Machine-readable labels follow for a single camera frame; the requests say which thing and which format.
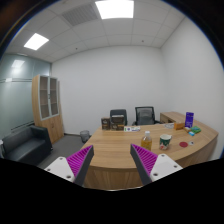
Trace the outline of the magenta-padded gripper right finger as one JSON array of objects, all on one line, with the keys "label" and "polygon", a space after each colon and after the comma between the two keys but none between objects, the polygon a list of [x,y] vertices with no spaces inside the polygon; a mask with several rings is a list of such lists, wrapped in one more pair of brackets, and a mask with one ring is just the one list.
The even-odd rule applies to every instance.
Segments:
[{"label": "magenta-padded gripper right finger", "polygon": [[143,185],[159,180],[182,167],[166,154],[155,154],[141,146],[132,144],[130,154],[136,164]]}]

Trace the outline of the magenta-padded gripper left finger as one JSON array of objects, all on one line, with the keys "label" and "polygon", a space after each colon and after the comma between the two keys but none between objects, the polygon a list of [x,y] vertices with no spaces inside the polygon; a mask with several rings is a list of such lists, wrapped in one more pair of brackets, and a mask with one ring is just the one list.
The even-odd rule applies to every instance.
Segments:
[{"label": "magenta-padded gripper left finger", "polygon": [[94,147],[90,145],[67,158],[58,157],[45,168],[45,171],[75,183],[78,186],[83,186],[93,156]]}]

